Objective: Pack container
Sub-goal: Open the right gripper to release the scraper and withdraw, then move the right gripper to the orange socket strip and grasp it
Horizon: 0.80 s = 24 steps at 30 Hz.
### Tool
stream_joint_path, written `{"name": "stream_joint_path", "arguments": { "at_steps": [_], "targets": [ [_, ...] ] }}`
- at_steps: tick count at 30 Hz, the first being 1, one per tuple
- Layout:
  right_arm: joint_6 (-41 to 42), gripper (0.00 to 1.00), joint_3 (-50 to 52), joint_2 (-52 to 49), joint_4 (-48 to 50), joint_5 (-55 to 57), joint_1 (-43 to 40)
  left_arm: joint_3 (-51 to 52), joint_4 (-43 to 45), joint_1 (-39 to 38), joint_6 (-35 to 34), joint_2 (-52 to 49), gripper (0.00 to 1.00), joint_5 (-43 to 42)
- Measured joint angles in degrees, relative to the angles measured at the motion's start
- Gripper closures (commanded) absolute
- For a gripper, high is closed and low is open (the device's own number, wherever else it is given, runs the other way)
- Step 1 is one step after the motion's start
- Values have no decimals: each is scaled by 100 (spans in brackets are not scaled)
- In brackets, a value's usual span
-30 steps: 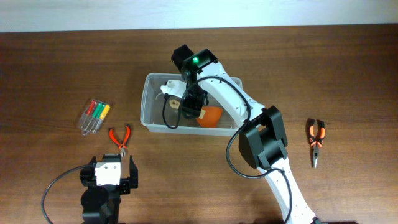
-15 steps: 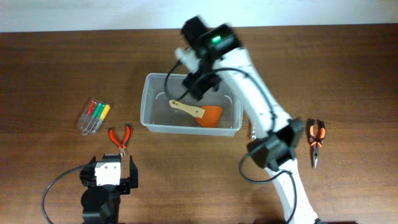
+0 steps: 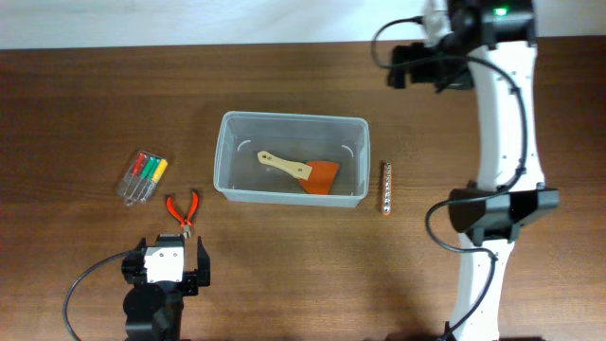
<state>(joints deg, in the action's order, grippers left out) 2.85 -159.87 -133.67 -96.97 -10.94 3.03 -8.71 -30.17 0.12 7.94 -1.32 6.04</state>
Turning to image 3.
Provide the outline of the orange socket bit holder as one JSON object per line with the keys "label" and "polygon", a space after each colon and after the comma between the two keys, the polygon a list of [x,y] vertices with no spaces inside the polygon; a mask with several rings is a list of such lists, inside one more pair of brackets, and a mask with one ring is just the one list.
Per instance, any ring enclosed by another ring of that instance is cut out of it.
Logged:
{"label": "orange socket bit holder", "polygon": [[391,204],[391,164],[389,162],[383,162],[383,202],[382,202],[382,215],[389,216],[392,209]]}

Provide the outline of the wooden handled orange scraper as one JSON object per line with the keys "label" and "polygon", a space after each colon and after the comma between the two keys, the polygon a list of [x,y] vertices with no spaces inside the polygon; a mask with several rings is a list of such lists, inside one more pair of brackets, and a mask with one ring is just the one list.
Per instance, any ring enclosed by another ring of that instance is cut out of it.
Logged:
{"label": "wooden handled orange scraper", "polygon": [[258,152],[258,161],[266,166],[284,171],[295,178],[309,194],[328,195],[336,178],[340,165],[325,160],[312,160],[307,163],[279,158],[269,152]]}

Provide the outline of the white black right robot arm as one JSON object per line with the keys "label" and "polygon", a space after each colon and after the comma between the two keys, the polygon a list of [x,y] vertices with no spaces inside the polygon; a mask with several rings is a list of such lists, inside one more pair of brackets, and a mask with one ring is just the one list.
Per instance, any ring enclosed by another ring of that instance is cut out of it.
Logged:
{"label": "white black right robot arm", "polygon": [[479,171],[442,206],[459,243],[457,298],[446,340],[496,340],[508,258],[521,230],[554,210],[536,144],[533,76],[538,54],[530,0],[429,1],[415,18],[421,43],[399,45],[388,83],[431,83],[476,94]]}

